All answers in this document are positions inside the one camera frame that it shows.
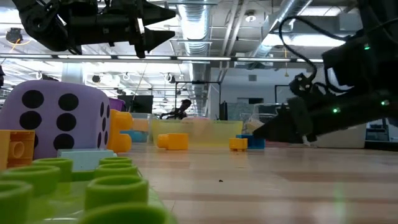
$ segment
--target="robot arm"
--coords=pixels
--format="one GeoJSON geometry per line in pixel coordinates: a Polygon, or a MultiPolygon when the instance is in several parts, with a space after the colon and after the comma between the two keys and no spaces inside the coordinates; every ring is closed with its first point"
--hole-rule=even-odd
{"type": "Polygon", "coordinates": [[[322,55],[326,84],[297,75],[289,85],[296,95],[288,100],[289,108],[281,107],[273,120],[254,131],[255,136],[293,143],[306,136],[316,141],[322,134],[397,116],[398,78],[393,71],[398,63],[398,2],[359,0],[358,7],[363,30],[322,55]],[[349,90],[330,83],[329,68],[349,90]]]}
{"type": "Polygon", "coordinates": [[[144,58],[172,38],[172,31],[144,26],[175,17],[175,12],[145,0],[112,0],[99,12],[97,0],[12,0],[26,32],[46,48],[81,54],[81,45],[128,41],[144,58]]]}

